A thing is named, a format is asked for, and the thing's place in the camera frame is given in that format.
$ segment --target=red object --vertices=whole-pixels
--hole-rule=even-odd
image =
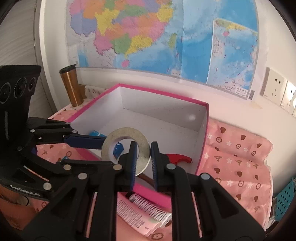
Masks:
[[[180,155],[180,154],[166,154],[170,160],[170,163],[177,165],[179,162],[184,161],[187,163],[192,162],[192,158]]]

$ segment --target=teal basket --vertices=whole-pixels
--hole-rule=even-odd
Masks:
[[[276,200],[276,221],[280,221],[294,197],[294,182],[291,182],[278,194]]]

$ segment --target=camera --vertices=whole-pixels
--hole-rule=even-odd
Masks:
[[[13,142],[26,125],[31,96],[41,66],[0,66],[0,150]]]

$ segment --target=map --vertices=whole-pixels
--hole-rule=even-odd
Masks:
[[[247,98],[258,54],[254,0],[68,0],[68,57]]]

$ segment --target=gray wooden door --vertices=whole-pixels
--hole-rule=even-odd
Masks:
[[[34,15],[36,0],[21,0],[0,25],[0,65],[36,65]],[[32,96],[29,116],[48,118],[54,113],[39,79]]]

